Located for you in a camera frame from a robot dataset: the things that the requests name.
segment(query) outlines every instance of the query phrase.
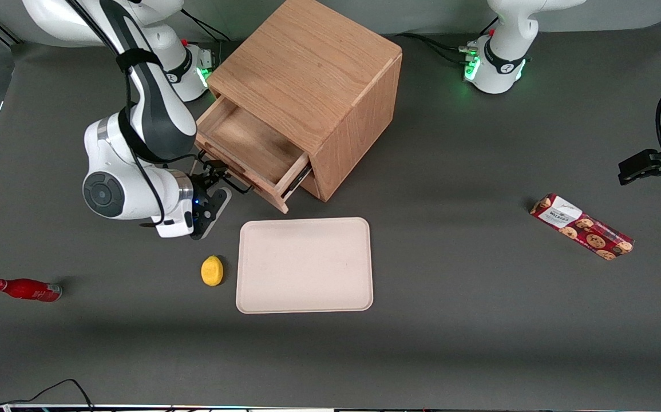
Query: yellow lemon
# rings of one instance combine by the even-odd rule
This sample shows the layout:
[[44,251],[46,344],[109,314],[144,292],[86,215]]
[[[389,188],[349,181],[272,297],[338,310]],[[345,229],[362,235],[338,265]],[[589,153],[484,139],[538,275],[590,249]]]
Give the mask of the yellow lemon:
[[209,256],[200,266],[200,277],[209,286],[218,286],[223,280],[223,264],[218,256]]

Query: gray table surface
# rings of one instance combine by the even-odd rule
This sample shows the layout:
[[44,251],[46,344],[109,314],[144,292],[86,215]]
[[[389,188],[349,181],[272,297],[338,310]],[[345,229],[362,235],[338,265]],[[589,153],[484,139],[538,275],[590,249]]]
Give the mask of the gray table surface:
[[[98,403],[661,410],[661,178],[616,178],[656,146],[661,26],[540,34],[503,96],[395,41],[395,118],[335,196],[298,191],[288,216],[235,196],[200,242],[84,204],[82,133],[124,103],[107,50],[14,49],[0,277],[66,294],[0,293],[0,401],[76,378]],[[529,216],[552,191],[631,235],[634,252],[606,262]],[[236,310],[242,224],[335,216],[369,221],[369,310]],[[218,288],[200,281],[209,255],[227,265]],[[42,401],[81,398],[64,387]]]

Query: cookie package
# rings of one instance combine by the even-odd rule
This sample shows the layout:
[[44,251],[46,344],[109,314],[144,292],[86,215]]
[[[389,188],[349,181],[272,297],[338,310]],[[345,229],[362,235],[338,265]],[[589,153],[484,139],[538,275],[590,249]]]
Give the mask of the cookie package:
[[554,193],[535,204],[531,214],[604,260],[613,260],[633,250],[633,239],[592,218]]

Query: open drawer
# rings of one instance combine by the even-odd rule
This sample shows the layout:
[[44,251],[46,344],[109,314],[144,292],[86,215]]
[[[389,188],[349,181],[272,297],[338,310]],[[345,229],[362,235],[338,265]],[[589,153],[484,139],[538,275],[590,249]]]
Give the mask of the open drawer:
[[195,146],[226,163],[231,175],[287,213],[286,200],[310,173],[307,153],[223,96],[196,123]]

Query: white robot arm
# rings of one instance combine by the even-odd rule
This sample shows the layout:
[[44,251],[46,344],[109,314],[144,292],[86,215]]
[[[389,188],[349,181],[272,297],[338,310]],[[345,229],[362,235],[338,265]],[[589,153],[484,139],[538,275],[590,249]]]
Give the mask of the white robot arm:
[[[173,89],[174,84],[168,82],[161,68],[162,60],[152,52],[131,3],[65,3],[79,18],[76,26],[81,22],[90,29],[76,30],[74,37],[83,40],[93,34],[113,50],[118,55],[117,63],[128,73],[139,94],[137,104],[129,102],[120,112],[91,124],[84,133],[89,156],[89,173],[84,180],[87,205],[110,219],[151,218],[153,224],[149,226],[156,227],[162,237],[205,237],[231,193],[223,188],[212,195],[208,193],[209,187],[224,177],[223,171],[212,169],[208,176],[188,177],[178,170],[154,165],[186,156],[195,140],[196,125]],[[142,3],[143,10],[165,10],[160,7],[167,2]],[[66,16],[74,21],[70,13]],[[57,24],[45,26],[52,28]]]
[[472,58],[464,79],[480,90],[499,94],[508,91],[521,77],[524,56],[536,34],[539,21],[532,14],[540,11],[564,10],[581,5],[586,0],[488,0],[488,6],[498,14],[500,25],[492,37],[485,34],[468,43],[482,49]]
[[[80,45],[102,44],[66,0],[22,0],[22,3],[35,23],[48,34]],[[184,45],[173,28],[163,23],[182,9],[183,0],[118,0],[117,3],[142,31],[182,101],[193,101],[208,90],[205,78],[213,69],[210,50]]]

